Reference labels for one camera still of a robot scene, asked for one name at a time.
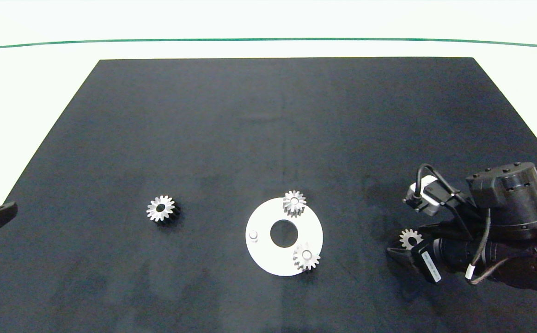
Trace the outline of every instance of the cable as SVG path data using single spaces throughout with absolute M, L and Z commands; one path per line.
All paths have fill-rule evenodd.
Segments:
M 515 258 L 524 258 L 524 257 L 533 257 L 533 255 L 531 253 L 515 253 L 515 254 L 512 254 L 512 255 L 509 255 L 509 257 L 505 257 L 505 258 L 497 261 L 496 263 L 494 263 L 489 268 L 487 268 L 482 273 L 482 275 L 480 275 L 480 277 L 474 278 L 474 280 L 468 280 L 468 283 L 470 283 L 471 285 L 475 286 L 476 284 L 478 284 L 478 283 L 484 281 L 486 278 L 488 278 L 488 276 L 490 276 L 490 274 L 492 274 L 494 271 L 496 271 L 497 268 L 502 266 L 507 261 L 509 261 L 511 259 L 515 259 Z
M 513 258 L 514 257 L 506 257 L 504 259 L 501 259 L 501 260 L 497 261 L 494 265 L 490 266 L 487 270 L 485 270 L 484 273 L 482 273 L 482 275 L 480 277 L 474 278 L 474 280 L 468 280 L 468 283 L 470 283 L 471 285 L 475 286 L 476 284 L 486 280 L 486 278 L 488 278 L 488 276 L 490 274 L 492 274 L 497 268 L 499 268 L 504 263 L 506 263 L 507 261 L 509 261 L 509 260 L 511 260 Z
M 480 244 L 478 244 L 478 250 L 476 250 L 476 254 L 472 259 L 472 263 L 468 265 L 468 269 L 465 271 L 465 278 L 467 280 L 472 279 L 472 275 L 474 274 L 474 270 L 476 269 L 476 263 L 478 263 L 478 260 L 482 255 L 482 251 L 484 251 L 484 248 L 486 247 L 486 242 L 488 241 L 488 234 L 490 234 L 490 208 L 486 213 L 486 224 L 484 225 L 484 233 L 482 234 L 482 239 L 480 240 Z
M 431 173 L 433 173 L 433 175 L 435 177 L 437 177 L 437 179 L 439 180 L 439 182 L 445 187 L 446 190 L 448 190 L 451 194 L 454 194 L 455 197 L 462 203 L 465 203 L 465 199 L 462 198 L 459 194 L 458 194 L 458 190 L 455 189 L 454 187 L 452 187 L 450 185 L 450 183 L 448 183 L 446 181 L 446 179 L 439 173 L 437 172 L 437 170 L 435 170 L 435 168 L 433 168 L 432 165 L 430 164 L 427 164 L 427 163 L 423 163 L 421 164 L 419 167 L 418 167 L 418 170 L 416 171 L 416 184 L 415 184 L 415 192 L 414 194 L 412 195 L 414 198 L 421 198 L 421 188 L 422 188 L 422 184 L 421 184 L 421 180 L 422 180 L 422 173 L 423 171 L 425 171 L 425 169 L 428 169 L 429 171 L 431 171 Z
M 468 227 L 465 225 L 465 222 L 464 220 L 461 218 L 461 215 L 459 215 L 459 212 L 457 211 L 457 209 L 455 209 L 455 207 L 453 207 L 452 205 L 449 205 L 449 204 L 444 204 L 442 205 L 443 207 L 449 209 L 452 214 L 454 215 L 454 217 L 456 219 L 458 219 L 459 221 L 459 227 L 462 229 L 463 232 L 465 232 L 465 234 L 467 234 L 468 236 L 468 239 L 469 240 L 472 240 L 472 234 L 470 234 L 470 231 L 468 230 Z

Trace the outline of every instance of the white label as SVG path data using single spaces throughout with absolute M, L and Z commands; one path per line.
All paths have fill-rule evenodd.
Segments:
M 431 276 L 433 276 L 433 280 L 435 282 L 439 282 L 441 280 L 441 275 L 439 274 L 439 271 L 437 270 L 437 267 L 435 267 L 435 264 L 433 263 L 433 259 L 431 259 L 431 256 L 427 251 L 424 251 L 422 253 L 422 258 L 425 260 L 425 264 L 427 264 L 427 268 L 429 268 L 429 272 L 431 272 Z

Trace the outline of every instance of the metal gear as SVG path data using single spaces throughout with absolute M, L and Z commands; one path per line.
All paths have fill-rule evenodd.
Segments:
M 289 191 L 283 197 L 283 210 L 291 217 L 297 217 L 304 212 L 306 201 L 303 193 Z
M 147 205 L 147 217 L 156 222 L 158 225 L 167 226 L 169 222 L 178 217 L 178 207 L 172 198 L 168 196 L 159 196 Z
M 319 264 L 317 260 L 320 259 L 320 256 L 312 253 L 309 244 L 298 245 L 298 247 L 293 252 L 293 264 L 298 267 L 300 270 L 311 270 L 316 268 L 316 265 Z
M 402 243 L 402 247 L 405 249 L 412 249 L 414 248 L 414 245 L 410 244 L 410 238 L 414 238 L 417 244 L 422 242 L 422 236 L 412 229 L 406 229 L 401 232 L 400 234 L 400 243 Z

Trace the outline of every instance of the silver gear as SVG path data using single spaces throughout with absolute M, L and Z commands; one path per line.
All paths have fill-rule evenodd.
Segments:
M 283 197 L 283 210 L 291 217 L 297 217 L 304 212 L 306 201 L 303 193 L 289 191 Z
M 298 245 L 298 247 L 293 252 L 293 264 L 298 267 L 300 270 L 311 270 L 316 268 L 316 265 L 319 264 L 320 256 L 312 253 L 309 248 L 309 244 Z
M 414 238 L 416 243 L 419 244 L 422 242 L 422 236 L 412 229 L 406 229 L 401 232 L 400 234 L 400 243 L 402 243 L 402 247 L 405 249 L 412 249 L 414 248 L 414 245 L 410 244 L 409 240 L 410 238 Z
M 156 199 L 154 199 L 152 204 L 147 205 L 147 217 L 150 218 L 152 221 L 163 221 L 165 218 L 169 218 L 171 215 L 174 214 L 173 209 L 176 208 L 174 206 L 174 202 L 172 201 L 172 198 L 168 196 L 159 196 Z M 163 205 L 163 209 L 161 211 L 158 211 L 158 207 L 161 208 L 160 205 Z

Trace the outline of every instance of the white ring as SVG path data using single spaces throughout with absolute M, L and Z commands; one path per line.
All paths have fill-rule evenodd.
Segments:
M 276 245 L 270 237 L 271 228 L 281 220 L 290 221 L 298 229 L 298 239 L 288 248 Z M 316 213 L 305 206 L 301 215 L 289 216 L 283 210 L 283 198 L 268 200 L 256 208 L 248 220 L 245 237 L 248 252 L 256 264 L 278 276 L 292 276 L 303 271 L 294 265 L 293 260 L 293 252 L 298 245 L 307 243 L 311 253 L 319 255 L 323 242 L 322 225 Z

